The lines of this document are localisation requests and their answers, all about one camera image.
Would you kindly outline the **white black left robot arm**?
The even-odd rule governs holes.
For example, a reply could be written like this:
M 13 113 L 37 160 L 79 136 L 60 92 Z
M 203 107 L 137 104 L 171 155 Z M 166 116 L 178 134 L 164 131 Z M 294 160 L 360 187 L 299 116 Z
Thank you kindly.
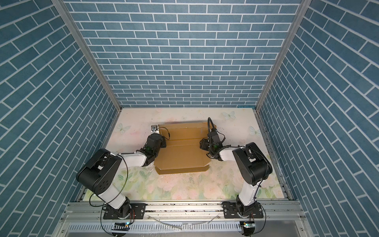
M 106 149 L 98 150 L 79 170 L 76 180 L 105 202 L 120 218 L 130 210 L 129 199 L 113 185 L 117 172 L 130 167 L 144 167 L 151 164 L 161 148 L 166 147 L 166 137 L 153 133 L 140 150 L 134 153 L 113 154 Z

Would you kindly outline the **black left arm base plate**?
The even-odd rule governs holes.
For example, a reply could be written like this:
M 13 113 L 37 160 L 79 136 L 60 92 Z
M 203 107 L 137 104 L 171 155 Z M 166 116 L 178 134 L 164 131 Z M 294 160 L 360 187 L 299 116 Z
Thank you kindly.
M 110 205 L 105 205 L 102 210 L 105 220 L 122 220 L 122 219 L 143 219 L 146 210 L 145 203 L 127 203 L 119 209 L 114 209 Z

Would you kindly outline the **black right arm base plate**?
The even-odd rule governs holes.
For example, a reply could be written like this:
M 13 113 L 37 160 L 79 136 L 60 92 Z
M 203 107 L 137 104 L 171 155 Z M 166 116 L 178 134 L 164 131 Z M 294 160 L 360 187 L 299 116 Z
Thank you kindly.
M 260 203 L 255 202 L 249 206 L 244 206 L 241 202 L 224 201 L 221 203 L 224 218 L 263 218 L 263 210 Z

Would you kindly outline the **brown cardboard paper box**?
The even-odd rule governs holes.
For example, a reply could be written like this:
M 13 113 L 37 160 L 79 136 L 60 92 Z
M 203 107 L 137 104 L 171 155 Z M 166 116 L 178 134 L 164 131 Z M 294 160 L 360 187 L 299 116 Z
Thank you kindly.
M 154 161 L 159 175 L 209 169 L 208 151 L 200 148 L 200 141 L 208 135 L 206 122 L 160 124 L 159 133 L 168 138 L 166 147 L 160 149 Z

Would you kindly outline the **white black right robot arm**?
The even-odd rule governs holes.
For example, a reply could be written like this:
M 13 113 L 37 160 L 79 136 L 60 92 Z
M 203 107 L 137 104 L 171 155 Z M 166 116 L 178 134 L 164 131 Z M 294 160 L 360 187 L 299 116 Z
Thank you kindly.
M 219 161 L 235 161 L 243 177 L 241 192 L 236 198 L 236 209 L 239 215 L 247 216 L 258 207 L 257 194 L 264 180 L 272 174 L 272 166 L 256 143 L 244 146 L 222 144 L 219 132 L 212 129 L 207 138 L 199 142 L 200 149 L 207 151 L 207 156 Z

